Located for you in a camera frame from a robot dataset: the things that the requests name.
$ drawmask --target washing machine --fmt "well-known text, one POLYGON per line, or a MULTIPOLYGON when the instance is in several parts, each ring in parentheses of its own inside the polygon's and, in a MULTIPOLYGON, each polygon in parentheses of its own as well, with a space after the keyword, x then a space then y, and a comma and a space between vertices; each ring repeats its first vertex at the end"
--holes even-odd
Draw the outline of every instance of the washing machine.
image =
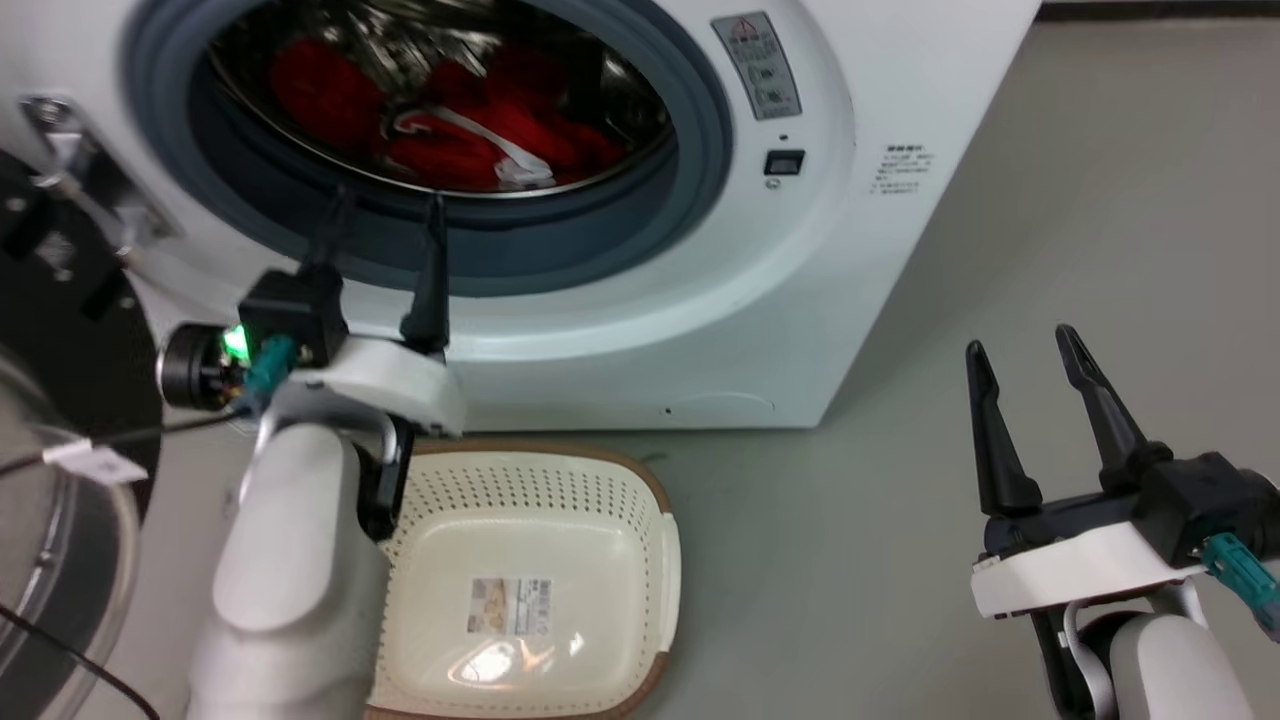
POLYGON ((0 149, 47 170, 72 161, 72 131, 119 169, 131 204, 96 208, 157 333, 232 322, 351 192, 344 313, 355 333, 396 337, 424 208, 443 196, 447 359, 470 429, 808 428, 1038 5, 5 3, 0 149), (324 92, 352 68, 376 86, 381 115, 361 142, 280 94, 282 58, 301 45, 342 58, 324 92), (589 127, 608 160, 490 184, 406 165, 387 142, 403 140, 406 111, 434 111, 444 64, 481 88, 517 65, 517 92, 554 76, 556 123, 589 127))

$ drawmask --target red towel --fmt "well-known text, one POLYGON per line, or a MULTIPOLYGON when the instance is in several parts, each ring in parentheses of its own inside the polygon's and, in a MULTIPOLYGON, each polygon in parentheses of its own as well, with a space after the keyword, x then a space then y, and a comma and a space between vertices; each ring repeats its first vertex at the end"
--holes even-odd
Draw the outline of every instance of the red towel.
MULTIPOLYGON (((564 90, 564 69, 556 60, 509 44, 494 53, 485 79, 456 63, 439 65, 422 97, 545 160, 563 184, 607 168, 625 154, 595 128, 564 119, 557 108, 564 90)), ((392 160, 428 183, 474 190, 497 186, 493 165, 506 154, 488 140, 426 111, 397 124, 429 131, 398 137, 389 149, 392 160)))
MULTIPOLYGON (((494 165, 506 154, 493 142, 428 111, 402 118, 380 136, 387 97, 340 53, 316 40, 287 47, 270 73, 280 104, 303 129, 340 150, 387 156, 434 187, 489 191, 494 165)), ((564 68, 547 54, 518 44, 502 46, 479 78, 457 63, 435 68, 422 100, 448 108, 543 159, 561 184, 617 163, 625 150, 590 126, 567 120, 564 68)))
POLYGON ((342 150, 369 151, 385 97, 340 53, 300 40, 275 59, 270 76, 275 96, 303 129, 342 150))

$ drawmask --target white strap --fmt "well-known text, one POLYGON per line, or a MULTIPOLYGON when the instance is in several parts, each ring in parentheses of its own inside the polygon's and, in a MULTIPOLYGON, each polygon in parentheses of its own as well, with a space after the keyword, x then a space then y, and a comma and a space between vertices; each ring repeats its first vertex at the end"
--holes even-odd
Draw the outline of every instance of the white strap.
MULTIPOLYGON (((428 108, 425 111, 435 115, 436 118, 440 118, 442 120, 453 123, 467 132, 474 132, 479 135, 480 137, 497 145, 499 150, 506 152, 507 156, 494 163, 493 165, 493 172, 498 176, 499 181, 518 183, 518 184, 529 184, 529 183, 545 183, 547 181, 550 181, 552 178, 556 177, 556 174, 552 172, 552 167, 548 165, 545 160, 525 150, 524 147, 516 145, 515 142, 507 140, 506 137, 502 137, 500 135, 490 131, 489 128, 481 126, 480 123, 472 120, 471 118, 467 118, 466 115, 461 115, 458 113, 454 113, 453 110, 449 110, 448 108, 443 108, 439 105, 428 108)), ((407 120, 411 120, 412 117, 416 115, 417 113, 420 113, 420 110, 413 110, 411 113, 406 113, 396 118, 394 123, 396 129, 399 129, 402 132, 416 129, 407 120)))
POLYGON ((64 442, 63 445, 55 445, 52 447, 46 447, 41 452, 41 457, 45 459, 46 465, 52 465, 63 457, 70 457, 73 455, 79 455, 82 452, 88 452, 93 450, 93 441, 87 437, 73 439, 70 442, 64 442))

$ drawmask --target laundry basket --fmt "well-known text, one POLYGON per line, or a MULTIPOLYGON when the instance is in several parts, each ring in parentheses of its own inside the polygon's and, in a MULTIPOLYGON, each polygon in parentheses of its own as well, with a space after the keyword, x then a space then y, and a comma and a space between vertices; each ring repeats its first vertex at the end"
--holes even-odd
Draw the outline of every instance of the laundry basket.
POLYGON ((366 720, 626 717, 680 611, 671 503, 593 447, 433 445, 413 457, 366 720))

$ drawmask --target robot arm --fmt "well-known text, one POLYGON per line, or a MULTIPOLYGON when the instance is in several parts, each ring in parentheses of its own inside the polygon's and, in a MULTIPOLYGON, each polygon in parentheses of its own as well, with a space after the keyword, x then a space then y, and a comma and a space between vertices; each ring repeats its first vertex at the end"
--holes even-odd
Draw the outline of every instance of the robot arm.
POLYGON ((988 516, 970 582, 978 610, 1032 619, 1065 719, 1253 717, 1185 580, 1208 571, 1280 635, 1280 614, 1267 605, 1280 596, 1257 561, 1280 557, 1280 492, 1216 452, 1175 460, 1146 438, 1075 329, 1060 325, 1057 342, 1097 438, 1102 492, 1043 502, 1001 418, 987 354, 973 342, 969 397, 988 516), (1079 626, 1079 610, 1135 598, 1155 612, 1079 626))
POLYGON ((200 325, 175 331, 157 365, 173 405, 261 411, 192 664, 193 720, 362 716, 390 577, 376 543, 394 532, 415 437, 462 432, 443 361, 443 205, 429 204, 424 279, 398 342, 347 336, 332 260, 352 201, 339 192, 297 273, 270 270, 244 297, 236 337, 259 354, 247 370, 223 328, 200 325), (297 348, 287 377, 264 369, 273 338, 297 348))

